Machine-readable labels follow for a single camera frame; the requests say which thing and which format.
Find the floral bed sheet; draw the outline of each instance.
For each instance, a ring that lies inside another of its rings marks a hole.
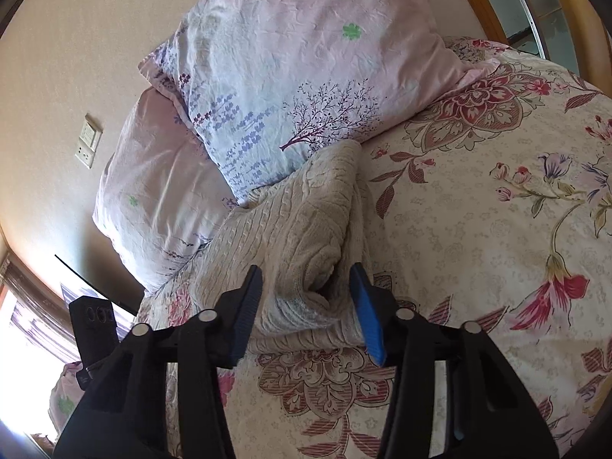
[[[391,286],[401,275],[412,308],[433,322],[478,320],[564,453],[612,387],[612,100],[501,44],[447,46],[501,65],[363,144],[396,256],[376,280]],[[143,301],[138,319],[181,324],[197,294],[187,268]],[[237,457],[376,457],[394,371],[364,349],[247,354],[219,375]],[[168,445],[179,455],[176,383],[171,367]],[[438,398],[436,418],[444,407]],[[443,440],[436,426],[432,452]]]

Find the pillow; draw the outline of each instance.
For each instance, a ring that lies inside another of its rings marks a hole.
[[[146,90],[102,174],[94,223],[151,294],[209,242],[236,206],[170,100]]]
[[[427,0],[200,0],[140,71],[240,202],[482,75],[445,48]]]

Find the electrical socket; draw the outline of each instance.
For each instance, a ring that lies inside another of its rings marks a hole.
[[[87,146],[87,144],[79,138],[78,145],[76,147],[75,156],[79,159],[88,169],[91,169],[91,166],[94,163],[94,155],[95,152]]]

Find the cable knit pattern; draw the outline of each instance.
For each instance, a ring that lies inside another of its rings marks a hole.
[[[348,290],[351,265],[371,273],[364,234],[367,186],[357,176],[361,147],[343,141],[318,151],[280,183],[236,208],[203,252],[195,308],[238,288],[251,264],[264,288],[249,349],[257,353],[362,343]]]

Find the silver screw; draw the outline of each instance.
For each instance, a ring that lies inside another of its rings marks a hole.
[[[202,322],[210,322],[216,318],[216,312],[214,309],[206,309],[198,314],[198,319]]]
[[[401,309],[397,309],[396,316],[403,321],[410,321],[414,317],[414,311],[402,307]]]
[[[467,323],[463,325],[463,328],[468,333],[472,333],[473,335],[482,331],[480,324],[478,324],[476,321],[467,321]]]
[[[143,335],[146,335],[148,332],[149,332],[149,327],[143,322],[139,322],[136,326],[132,328],[132,334],[135,337],[142,337]]]

